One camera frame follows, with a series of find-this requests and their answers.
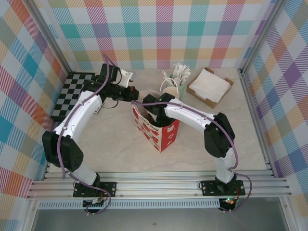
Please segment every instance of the black mounting plate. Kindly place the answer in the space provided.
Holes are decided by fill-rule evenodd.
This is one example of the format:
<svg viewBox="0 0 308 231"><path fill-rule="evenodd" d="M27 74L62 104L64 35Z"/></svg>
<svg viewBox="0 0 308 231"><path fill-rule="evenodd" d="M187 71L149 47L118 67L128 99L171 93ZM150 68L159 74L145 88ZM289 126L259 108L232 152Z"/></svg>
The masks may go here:
<svg viewBox="0 0 308 231"><path fill-rule="evenodd" d="M245 188L242 180L235 180L234 190L230 190L229 192L227 192L227 194L223 194L218 189L217 182L215 180L204 180L200 182L199 187L202 190L203 196L237 196L236 189L239 191L239 196L245 195Z"/></svg>
<svg viewBox="0 0 308 231"><path fill-rule="evenodd" d="M110 193L111 197L116 196L116 182L100 182L97 188L105 189ZM80 183L75 183L73 197L101 197L102 191L92 189Z"/></svg>

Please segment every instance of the popcorn bag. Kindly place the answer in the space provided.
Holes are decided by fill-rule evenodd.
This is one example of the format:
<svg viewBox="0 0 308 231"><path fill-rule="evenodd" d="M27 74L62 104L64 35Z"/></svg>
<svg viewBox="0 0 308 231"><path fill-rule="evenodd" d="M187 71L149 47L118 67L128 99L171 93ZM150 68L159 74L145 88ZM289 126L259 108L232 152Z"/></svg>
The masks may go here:
<svg viewBox="0 0 308 231"><path fill-rule="evenodd" d="M153 118L148 115L145 108L133 105L132 110L137 128L159 152L164 151L175 141L180 125L179 120L175 120L169 126L159 128L150 123Z"/></svg>

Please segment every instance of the purple cable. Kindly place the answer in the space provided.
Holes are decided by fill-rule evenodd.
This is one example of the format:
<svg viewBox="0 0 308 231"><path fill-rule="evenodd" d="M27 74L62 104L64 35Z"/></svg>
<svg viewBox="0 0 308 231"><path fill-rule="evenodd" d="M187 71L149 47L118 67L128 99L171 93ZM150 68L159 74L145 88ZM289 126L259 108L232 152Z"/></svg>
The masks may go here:
<svg viewBox="0 0 308 231"><path fill-rule="evenodd" d="M61 150L60 150L60 144L61 144L61 138L63 136L63 133L65 131L65 127L68 125L68 122L70 121L70 119L72 118L72 116L75 114L75 112L78 110L78 108L83 105L84 103L86 103L88 100L90 100L91 98L93 98L98 92L100 92L103 87L105 87L107 81L108 81L108 78L109 78L109 62L112 64L112 65L115 65L110 59L109 57L106 55L106 54L103 54L104 58L105 58L105 61L106 61L106 64L107 64L107 75L106 75L106 78L105 78L105 81L104 83L101 85L101 87L99 89L97 89L96 92L94 92L91 96L89 96L88 98L86 98L84 101L82 101L82 103L78 104L74 109L73 111L70 113L70 115L68 116L66 122L64 123L62 129L61 129L61 132L59 134L59 138L58 138L58 141L57 141L57 153L58 153L58 159L59 159L59 163L60 163L60 166L61 166L61 170L62 170L62 179L65 179L65 174L66 172L68 171L65 171L65 168L64 168L64 164L63 164L63 160L62 160L62 157L61 157ZM102 191L104 193L106 193L108 196L109 196L109 202L107 204L107 206L105 208L102 208L100 209L97 213L95 214L99 214L99 213L102 213L103 211L105 211L107 209L107 207L111 204L111 195L108 191L104 190L104 189L100 189L100 188L97 188L97 187L94 187L94 186L91 186L91 185L88 185L82 181L80 181L78 178L76 178L73 174L69 173L69 176L78 181L79 183L89 187L89 188L92 188L92 189L96 189L96 190L99 190L99 191Z"/></svg>
<svg viewBox="0 0 308 231"><path fill-rule="evenodd" d="M237 151L236 151L236 148L234 146L234 143L231 139L231 137L228 135L228 133L226 132L226 130L219 124L217 123L215 120L207 117L206 115L202 114L201 112L198 112L196 111L195 109L191 108L191 107L188 107L188 106L185 106L185 105L181 105L179 103L173 103L173 102L156 102L156 103L141 103L141 102L138 102L138 101L132 101L131 102L132 104L137 104L137 105L141 105L141 106L153 106L153 105L158 105L158 104L170 104L170 105L174 105L174 106L177 106L179 108L185 108L191 112L194 112L196 113L197 115L201 116L201 117L204 117L206 119L208 119L209 121L211 121L213 124L215 124L224 134L225 136L227 137L231 147L233 148L233 151L234 151L234 155L235 155L235 165L233 167L230 167L229 168L229 171L231 172L234 172L233 169L235 169L237 166L238 166L238 163L239 163L239 158L238 158L238 154L237 154ZM247 176L247 175L244 175L244 174L241 174L241 173L237 173L237 172L234 172L235 174L237 175L240 175L240 176L243 176L243 177L246 177L249 181L249 184L250 184L250 188L249 188L249 193L248 193L248 196L245 198L244 202L239 206L237 207L236 209L234 209L233 211L236 211L238 210L240 207L242 207L246 202L247 200L249 199L250 197L250 194L251 194L251 191L252 191L252 182L250 180L250 178Z"/></svg>

